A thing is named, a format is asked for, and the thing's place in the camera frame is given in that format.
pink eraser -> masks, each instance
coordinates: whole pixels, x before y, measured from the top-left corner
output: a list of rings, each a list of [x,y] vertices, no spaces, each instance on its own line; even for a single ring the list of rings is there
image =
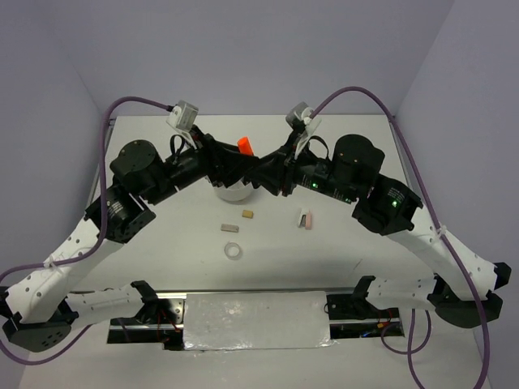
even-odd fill
[[[311,212],[310,211],[308,211],[307,218],[305,221],[306,221],[305,229],[311,229]]]

wooden block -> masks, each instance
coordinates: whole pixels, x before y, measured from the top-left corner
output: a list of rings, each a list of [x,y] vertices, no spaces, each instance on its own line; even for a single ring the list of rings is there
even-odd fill
[[[254,212],[253,211],[248,211],[247,209],[243,210],[242,217],[246,217],[248,219],[252,219],[253,216],[254,216]]]

white wall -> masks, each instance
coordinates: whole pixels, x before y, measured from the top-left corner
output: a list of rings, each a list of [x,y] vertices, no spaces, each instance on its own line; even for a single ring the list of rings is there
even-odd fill
[[[490,324],[494,389],[517,386],[518,36],[516,0],[456,0],[397,115],[440,220],[515,268]]]
[[[1,269],[43,261],[92,183],[100,115],[57,42],[32,0],[0,2]],[[22,372],[0,355],[1,387],[18,387]]]
[[[349,84],[397,109],[453,0],[38,2],[102,108],[137,94],[205,114],[273,114]],[[380,111],[353,95],[327,112]]]

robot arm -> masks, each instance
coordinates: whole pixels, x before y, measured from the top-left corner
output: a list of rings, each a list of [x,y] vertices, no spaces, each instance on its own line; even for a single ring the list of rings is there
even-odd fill
[[[305,186],[343,203],[357,202],[353,217],[361,225],[403,245],[434,273],[426,280],[364,276],[353,295],[358,311],[391,307],[435,310],[459,327],[478,326],[472,295],[452,256],[439,242],[420,198],[403,183],[379,173],[384,153],[360,135],[340,138],[331,160],[315,156],[309,141],[318,122],[307,120],[310,112],[306,105],[298,105],[287,116],[293,131],[286,143],[263,158],[242,154],[238,147],[204,134],[193,125],[196,108],[187,103],[168,120],[190,145],[186,151],[172,151],[163,161],[150,142],[127,144],[110,164],[114,183],[108,188],[107,204],[100,199],[92,203],[76,230],[45,261],[45,268],[1,296],[0,313],[8,318],[3,330],[9,341],[33,352],[43,351],[59,343],[72,328],[110,318],[146,321],[158,310],[167,309],[167,302],[160,301],[144,281],[92,293],[71,291],[98,263],[155,219],[147,203],[158,204],[203,177],[214,186],[244,180],[284,196],[296,186]],[[54,261],[73,258],[93,247],[101,229],[101,207],[108,208],[109,219],[100,249],[80,262],[54,266]],[[508,283],[510,268],[479,258],[450,232],[440,233],[448,234],[472,273],[488,320],[497,318],[502,301],[493,291]]]

orange object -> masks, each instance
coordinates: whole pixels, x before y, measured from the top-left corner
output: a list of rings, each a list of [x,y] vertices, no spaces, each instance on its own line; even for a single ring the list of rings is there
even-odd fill
[[[242,154],[253,156],[254,152],[252,151],[251,143],[249,142],[249,139],[244,136],[238,141],[238,149]]]

